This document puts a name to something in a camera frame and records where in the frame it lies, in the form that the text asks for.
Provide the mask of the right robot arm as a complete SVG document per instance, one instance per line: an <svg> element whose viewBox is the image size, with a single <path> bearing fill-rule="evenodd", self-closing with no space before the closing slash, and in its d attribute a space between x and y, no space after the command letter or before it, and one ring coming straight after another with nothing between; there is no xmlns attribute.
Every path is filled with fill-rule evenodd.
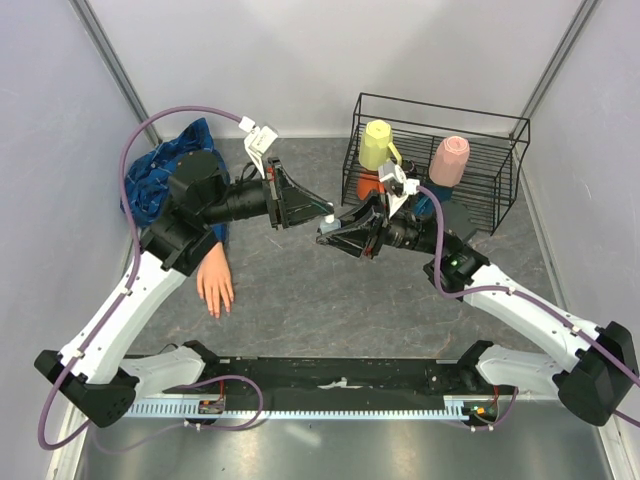
<svg viewBox="0 0 640 480"><path fill-rule="evenodd" d="M443 297L494 316L539 349L527 353L476 342L457 371L465 391L477 394L493 385L547 395L598 427L617 414L639 382L627 328L581 319L510 278L469 244L475 228L463 206L444 202L427 217L391 213L389 207L383 195L372 193L340 217L325 216L318 244L356 258L374 258L384 246L429 254L423 270Z"/></svg>

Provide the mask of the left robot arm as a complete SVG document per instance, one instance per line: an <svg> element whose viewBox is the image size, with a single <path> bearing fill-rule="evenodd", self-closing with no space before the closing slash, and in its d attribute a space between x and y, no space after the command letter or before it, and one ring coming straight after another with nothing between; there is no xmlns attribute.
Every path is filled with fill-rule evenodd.
<svg viewBox="0 0 640 480"><path fill-rule="evenodd" d="M141 254L87 326L60 351L44 350L36 369L95 426L118 421L135 401L189 385L208 393L219 382L214 354L198 341L167 353L127 352L157 308L217 243L213 228L267 216L291 228L331 216L331 203L296 183L276 158L260 179L229 181L212 152L190 152L168 179L161 215L141 235Z"/></svg>

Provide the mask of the clear nail polish bottle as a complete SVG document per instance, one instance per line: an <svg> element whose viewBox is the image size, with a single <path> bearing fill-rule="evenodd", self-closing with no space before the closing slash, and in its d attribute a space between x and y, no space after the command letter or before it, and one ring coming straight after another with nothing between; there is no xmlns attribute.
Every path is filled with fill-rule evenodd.
<svg viewBox="0 0 640 480"><path fill-rule="evenodd" d="M324 235L341 227L341 220L335 215L326 215L319 224L319 232Z"/></svg>

